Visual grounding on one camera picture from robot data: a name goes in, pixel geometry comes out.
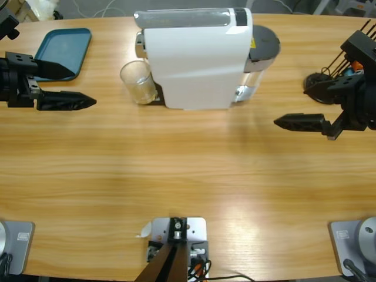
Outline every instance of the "blue tray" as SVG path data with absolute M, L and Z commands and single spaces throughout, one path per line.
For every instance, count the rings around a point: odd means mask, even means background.
M 35 59 L 60 63 L 75 73 L 75 76 L 61 80 L 72 80 L 78 76 L 92 34 L 87 28 L 56 29 L 46 34 Z M 35 78 L 37 81 L 56 81 Z

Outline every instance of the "espresso machine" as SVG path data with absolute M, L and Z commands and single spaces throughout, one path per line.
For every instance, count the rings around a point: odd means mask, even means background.
M 265 70 L 280 50 L 271 30 L 264 33 L 267 28 L 253 26 L 247 8 L 137 11 L 134 17 L 142 29 L 136 35 L 136 54 L 150 64 L 157 89 L 150 105 L 227 109 L 250 98 L 255 91 L 246 85 L 250 73 Z M 259 40 L 257 49 L 254 30 L 274 38 Z

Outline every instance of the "wooden table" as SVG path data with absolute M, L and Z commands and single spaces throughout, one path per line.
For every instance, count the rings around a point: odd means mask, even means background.
M 41 83 L 83 92 L 98 104 L 77 112 L 0 104 L 0 216 L 36 224 L 26 273 L 133 280 L 145 262 L 136 235 L 154 217 L 207 220 L 212 276 L 256 280 L 338 275 L 328 223 L 376 214 L 376 133 L 280 129 L 285 113 L 325 113 L 302 80 L 339 52 L 365 21 L 255 15 L 276 32 L 281 54 L 251 101 L 229 110 L 137 106 L 121 67 L 134 60 L 132 18 L 26 23 L 0 50 L 35 54 L 47 32 L 87 27 L 80 75 Z

